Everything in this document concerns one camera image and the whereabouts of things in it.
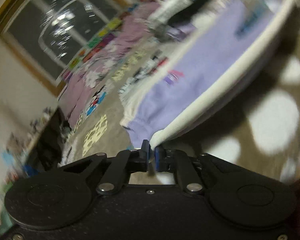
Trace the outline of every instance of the cream fabric edge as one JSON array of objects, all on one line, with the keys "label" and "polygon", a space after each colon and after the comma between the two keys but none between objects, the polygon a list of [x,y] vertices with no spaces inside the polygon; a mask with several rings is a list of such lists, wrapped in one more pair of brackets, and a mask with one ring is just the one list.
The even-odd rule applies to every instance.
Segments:
[{"label": "cream fabric edge", "polygon": [[295,0],[284,0],[282,8],[267,26],[264,32],[253,42],[244,54],[201,96],[192,102],[166,128],[157,131],[150,140],[152,148],[160,145],[169,138],[176,136],[197,120],[203,112],[229,91],[237,80],[247,72],[272,39],[278,34],[284,22],[292,11]]}]

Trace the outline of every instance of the silver screw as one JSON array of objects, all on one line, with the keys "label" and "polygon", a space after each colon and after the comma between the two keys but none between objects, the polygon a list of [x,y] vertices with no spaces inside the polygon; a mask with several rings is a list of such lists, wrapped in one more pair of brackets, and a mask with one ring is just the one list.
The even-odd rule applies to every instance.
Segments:
[{"label": "silver screw", "polygon": [[288,236],[287,235],[281,235],[278,237],[277,240],[288,240]]},{"label": "silver screw", "polygon": [[15,235],[12,237],[12,240],[23,240],[23,237],[22,237],[22,235],[20,235],[20,234],[15,234]]},{"label": "silver screw", "polygon": [[99,188],[101,191],[106,192],[106,191],[113,190],[113,189],[114,189],[114,185],[111,184],[111,183],[106,182],[106,183],[100,184],[100,185],[98,186],[98,188]]},{"label": "silver screw", "polygon": [[191,192],[197,192],[203,189],[202,185],[198,183],[191,183],[187,185],[187,189],[190,190]]},{"label": "silver screw", "polygon": [[147,194],[152,195],[152,194],[154,194],[155,191],[152,190],[152,189],[149,189],[149,190],[147,190],[146,192],[147,192]]}]

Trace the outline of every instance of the pink blanket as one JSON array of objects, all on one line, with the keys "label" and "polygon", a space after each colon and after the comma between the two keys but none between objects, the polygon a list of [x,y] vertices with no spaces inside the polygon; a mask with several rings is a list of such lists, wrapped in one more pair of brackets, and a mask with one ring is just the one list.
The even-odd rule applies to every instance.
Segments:
[{"label": "pink blanket", "polygon": [[60,108],[71,127],[77,123],[87,100],[113,66],[148,32],[145,20],[160,5],[147,2],[124,19],[122,32],[104,49],[96,53],[71,77],[68,87],[60,99]]}]

